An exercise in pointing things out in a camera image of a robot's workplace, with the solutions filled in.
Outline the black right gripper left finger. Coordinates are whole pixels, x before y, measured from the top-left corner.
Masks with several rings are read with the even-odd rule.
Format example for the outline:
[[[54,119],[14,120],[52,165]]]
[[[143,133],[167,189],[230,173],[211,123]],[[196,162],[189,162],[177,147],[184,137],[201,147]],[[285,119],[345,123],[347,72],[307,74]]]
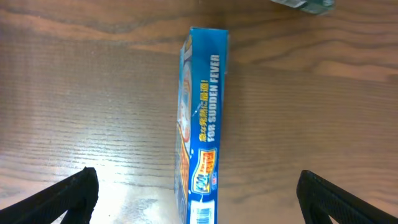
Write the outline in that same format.
[[[96,170],[86,167],[60,182],[1,210],[1,224],[86,224],[98,201]]]

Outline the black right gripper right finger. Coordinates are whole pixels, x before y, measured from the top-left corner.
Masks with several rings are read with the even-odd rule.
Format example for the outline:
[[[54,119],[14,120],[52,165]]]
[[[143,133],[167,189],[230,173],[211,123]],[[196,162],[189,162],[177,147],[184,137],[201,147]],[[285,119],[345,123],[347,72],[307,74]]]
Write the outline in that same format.
[[[301,171],[297,198],[306,224],[382,224],[397,218],[309,170]]]

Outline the blue Kool Fever box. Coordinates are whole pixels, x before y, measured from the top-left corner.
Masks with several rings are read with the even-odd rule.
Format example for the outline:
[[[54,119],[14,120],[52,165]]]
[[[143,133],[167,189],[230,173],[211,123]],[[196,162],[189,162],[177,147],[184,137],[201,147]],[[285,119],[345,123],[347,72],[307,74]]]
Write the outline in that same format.
[[[182,224],[217,224],[229,33],[192,27],[180,49],[174,193]]]

